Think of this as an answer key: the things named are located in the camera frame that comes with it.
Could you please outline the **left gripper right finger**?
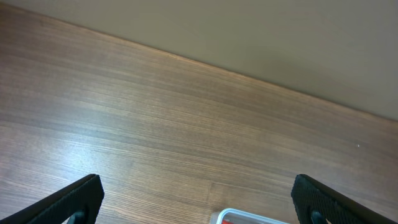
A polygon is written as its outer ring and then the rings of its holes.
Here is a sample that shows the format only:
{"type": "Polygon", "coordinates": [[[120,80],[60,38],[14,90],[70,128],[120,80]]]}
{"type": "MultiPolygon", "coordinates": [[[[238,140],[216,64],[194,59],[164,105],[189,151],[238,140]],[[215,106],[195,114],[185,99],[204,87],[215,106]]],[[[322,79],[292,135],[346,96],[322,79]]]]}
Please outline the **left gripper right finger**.
{"type": "Polygon", "coordinates": [[[299,174],[291,197],[301,224],[397,224],[305,174],[299,174]]]}

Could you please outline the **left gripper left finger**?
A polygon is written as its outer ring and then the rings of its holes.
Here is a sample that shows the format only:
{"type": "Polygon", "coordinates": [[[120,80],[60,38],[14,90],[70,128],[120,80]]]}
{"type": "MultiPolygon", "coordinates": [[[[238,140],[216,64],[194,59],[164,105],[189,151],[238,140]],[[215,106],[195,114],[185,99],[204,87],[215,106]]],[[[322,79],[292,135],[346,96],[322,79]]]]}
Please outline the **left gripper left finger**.
{"type": "Polygon", "coordinates": [[[80,180],[1,220],[10,224],[94,224],[104,199],[98,174],[80,180]]]}

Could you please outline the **red handled pruning shears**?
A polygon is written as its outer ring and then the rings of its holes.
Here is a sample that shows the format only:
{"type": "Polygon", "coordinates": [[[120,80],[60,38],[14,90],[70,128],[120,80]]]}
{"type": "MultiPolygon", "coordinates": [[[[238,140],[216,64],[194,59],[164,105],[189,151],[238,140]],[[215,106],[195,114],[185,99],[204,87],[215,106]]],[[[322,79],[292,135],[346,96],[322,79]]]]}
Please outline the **red handled pruning shears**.
{"type": "Polygon", "coordinates": [[[221,224],[233,224],[233,222],[229,220],[222,220],[221,224]]]}

